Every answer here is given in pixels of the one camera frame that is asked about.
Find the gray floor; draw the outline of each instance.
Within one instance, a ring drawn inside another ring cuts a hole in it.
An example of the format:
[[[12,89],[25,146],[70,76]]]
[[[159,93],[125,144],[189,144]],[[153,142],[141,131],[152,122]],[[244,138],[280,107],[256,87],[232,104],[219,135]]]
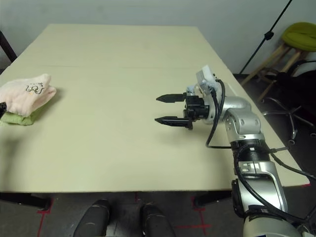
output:
[[[251,81],[246,90],[256,98],[262,91],[261,84]],[[271,110],[271,104],[258,104],[261,110]],[[289,136],[285,117],[268,118],[284,143]],[[309,129],[298,124],[297,143],[290,152],[300,167],[316,174],[316,140],[309,137]],[[289,209],[292,214],[303,216],[316,203],[316,183],[310,186],[286,188]],[[53,194],[50,211],[38,213],[33,207],[0,202],[1,237],[71,237],[76,225],[87,208],[100,198],[112,204],[111,223],[107,236],[139,237],[138,212],[145,202],[153,201],[169,218],[178,237],[198,236],[242,236],[242,219],[233,211],[230,200],[193,209],[192,197],[196,192],[131,192],[93,194]]]

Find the stool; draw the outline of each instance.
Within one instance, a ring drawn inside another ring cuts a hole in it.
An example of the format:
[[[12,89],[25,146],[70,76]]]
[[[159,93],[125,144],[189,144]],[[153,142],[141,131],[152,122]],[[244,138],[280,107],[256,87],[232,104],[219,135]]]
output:
[[[281,72],[287,72],[292,64],[298,60],[305,59],[309,52],[316,52],[316,25],[308,22],[299,22],[288,27],[282,34],[283,43],[277,48],[273,54],[264,61],[256,70],[247,76],[241,85],[245,85],[255,75],[268,82],[268,87],[259,96],[258,101],[261,101],[273,86],[273,80],[265,77],[268,72],[277,74],[278,71],[274,70],[278,63],[292,50],[295,50],[294,55],[288,60]]]

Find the wooden table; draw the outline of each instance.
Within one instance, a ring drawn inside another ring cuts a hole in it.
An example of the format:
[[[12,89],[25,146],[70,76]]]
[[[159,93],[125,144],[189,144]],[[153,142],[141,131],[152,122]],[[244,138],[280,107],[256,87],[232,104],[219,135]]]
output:
[[[2,85],[48,73],[57,88],[33,125],[0,128],[0,190],[229,190],[232,152],[205,147],[210,126],[198,121],[188,131],[154,121],[182,116],[184,103],[156,98],[184,92],[206,64],[251,103],[267,144],[283,147],[196,27],[49,25],[0,77]],[[223,124],[212,143],[228,145]],[[299,168],[288,151],[278,156]],[[276,166],[284,186],[308,183]]]

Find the chair wheel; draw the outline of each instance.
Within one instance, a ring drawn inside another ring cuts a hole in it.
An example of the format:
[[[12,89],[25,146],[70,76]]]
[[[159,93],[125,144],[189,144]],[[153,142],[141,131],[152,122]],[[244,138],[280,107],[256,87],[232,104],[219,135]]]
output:
[[[290,140],[288,140],[288,143],[290,145],[295,145],[296,141],[294,139],[290,139]]]

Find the person's foot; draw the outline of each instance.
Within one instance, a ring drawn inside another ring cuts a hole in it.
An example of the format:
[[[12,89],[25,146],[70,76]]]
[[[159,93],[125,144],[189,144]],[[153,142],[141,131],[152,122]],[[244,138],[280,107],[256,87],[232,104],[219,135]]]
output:
[[[83,215],[73,237],[105,236],[110,220],[110,204],[107,200],[97,200]]]
[[[140,209],[140,224],[146,237],[176,236],[165,215],[152,203],[147,203]]]

